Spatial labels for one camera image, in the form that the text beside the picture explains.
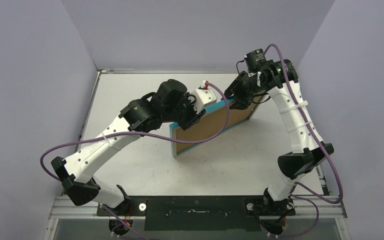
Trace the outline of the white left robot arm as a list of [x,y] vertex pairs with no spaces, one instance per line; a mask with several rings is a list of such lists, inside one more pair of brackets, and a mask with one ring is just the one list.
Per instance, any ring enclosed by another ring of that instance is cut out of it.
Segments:
[[107,205],[116,215],[124,215],[129,210],[126,192],[120,185],[98,180],[95,173],[124,147],[141,138],[140,133],[157,130],[163,123],[177,123],[187,130],[215,102],[215,93],[206,85],[189,92],[178,80],[164,81],[156,92],[130,101],[98,135],[98,141],[67,157],[54,158],[52,168],[75,206],[97,202]]

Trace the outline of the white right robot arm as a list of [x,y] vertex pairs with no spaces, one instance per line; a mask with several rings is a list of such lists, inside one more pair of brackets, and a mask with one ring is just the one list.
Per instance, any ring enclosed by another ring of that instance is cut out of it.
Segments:
[[333,145],[324,142],[318,134],[303,100],[299,77],[293,63],[288,60],[267,60],[262,49],[247,53],[243,59],[247,66],[224,91],[234,98],[231,110],[245,110],[258,104],[257,97],[268,95],[278,108],[289,136],[291,152],[278,157],[280,178],[264,190],[264,211],[276,214],[287,204],[295,183],[334,152]]

